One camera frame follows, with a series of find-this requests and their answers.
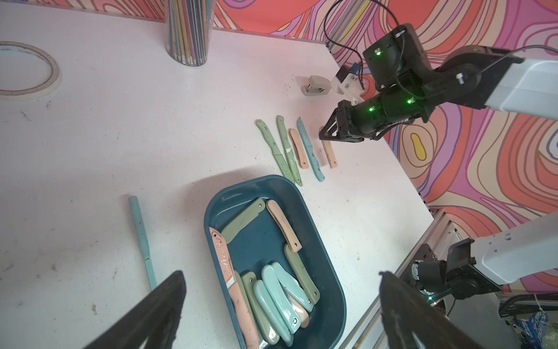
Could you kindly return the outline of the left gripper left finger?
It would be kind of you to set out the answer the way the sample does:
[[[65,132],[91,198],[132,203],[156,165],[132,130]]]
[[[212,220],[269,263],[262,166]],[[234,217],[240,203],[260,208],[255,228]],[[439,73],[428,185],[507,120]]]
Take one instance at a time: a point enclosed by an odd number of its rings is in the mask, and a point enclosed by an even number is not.
[[[88,348],[171,348],[176,339],[187,287],[176,270]]]

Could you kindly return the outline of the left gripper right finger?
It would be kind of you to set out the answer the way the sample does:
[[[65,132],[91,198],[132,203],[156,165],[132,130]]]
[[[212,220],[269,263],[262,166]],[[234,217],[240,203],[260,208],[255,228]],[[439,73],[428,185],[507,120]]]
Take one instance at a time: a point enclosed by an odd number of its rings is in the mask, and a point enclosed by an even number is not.
[[[382,324],[390,348],[482,347],[393,273],[380,276]]]

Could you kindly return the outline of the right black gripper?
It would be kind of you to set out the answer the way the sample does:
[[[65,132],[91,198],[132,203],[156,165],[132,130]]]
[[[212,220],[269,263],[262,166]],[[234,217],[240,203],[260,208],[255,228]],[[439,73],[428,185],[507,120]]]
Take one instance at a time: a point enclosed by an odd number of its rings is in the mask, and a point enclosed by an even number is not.
[[[427,122],[430,106],[405,93],[380,94],[357,106],[344,100],[319,132],[319,138],[344,143],[379,140],[396,126],[412,124],[416,119]]]

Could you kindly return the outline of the teal knife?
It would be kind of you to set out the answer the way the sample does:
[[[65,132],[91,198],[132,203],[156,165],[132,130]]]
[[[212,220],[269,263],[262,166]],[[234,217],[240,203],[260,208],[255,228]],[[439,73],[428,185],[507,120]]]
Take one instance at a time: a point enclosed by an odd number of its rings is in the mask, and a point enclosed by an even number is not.
[[[149,247],[148,237],[145,230],[145,224],[142,218],[142,212],[139,204],[138,197],[130,196],[128,198],[129,209],[132,215],[132,222],[135,227],[135,233],[139,245],[140,254],[145,263],[145,270],[148,276],[148,282],[151,290],[157,288],[157,281],[153,269],[153,262],[151,260],[151,251]]]
[[[309,135],[306,131],[304,122],[302,121],[301,118],[297,119],[296,126],[297,126],[297,130],[299,132],[299,135],[302,139],[302,143],[303,143],[303,146],[305,148],[305,151],[307,153],[308,160],[309,160],[310,165],[312,167],[312,171],[314,172],[315,177],[318,179],[318,181],[323,182],[325,180],[325,175],[321,171],[320,164],[319,164],[319,162],[318,162],[318,160],[315,156],[312,143],[311,143]]]

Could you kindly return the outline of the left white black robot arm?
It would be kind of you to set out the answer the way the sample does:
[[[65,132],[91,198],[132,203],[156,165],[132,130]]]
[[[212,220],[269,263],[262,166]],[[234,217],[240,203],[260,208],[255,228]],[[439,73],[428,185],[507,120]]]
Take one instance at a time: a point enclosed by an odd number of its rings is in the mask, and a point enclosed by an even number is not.
[[[272,263],[254,273],[233,269],[224,236],[212,231],[217,263],[232,301],[232,317],[247,348],[258,348],[275,334],[291,344],[287,326],[304,327],[318,301],[318,290],[296,252],[285,249],[290,269]],[[406,314],[414,325],[412,340],[429,343],[424,330],[433,307],[447,295],[464,300],[497,292],[502,285],[557,266],[557,215],[550,214],[496,235],[465,239],[448,249],[445,260],[408,259],[397,273],[384,273],[378,301],[383,311]],[[170,348],[186,296],[181,271],[174,272],[136,307],[92,342],[93,348]]]

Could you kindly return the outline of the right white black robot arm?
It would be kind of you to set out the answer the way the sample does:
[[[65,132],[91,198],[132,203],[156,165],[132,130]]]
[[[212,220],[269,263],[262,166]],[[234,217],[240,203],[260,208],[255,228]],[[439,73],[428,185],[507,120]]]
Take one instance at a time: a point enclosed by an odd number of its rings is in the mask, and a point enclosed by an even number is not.
[[[321,140],[379,140],[401,124],[428,122],[444,103],[557,120],[557,60],[521,58],[517,51],[469,45],[432,68],[414,28],[398,26],[364,53],[378,92],[342,101]]]

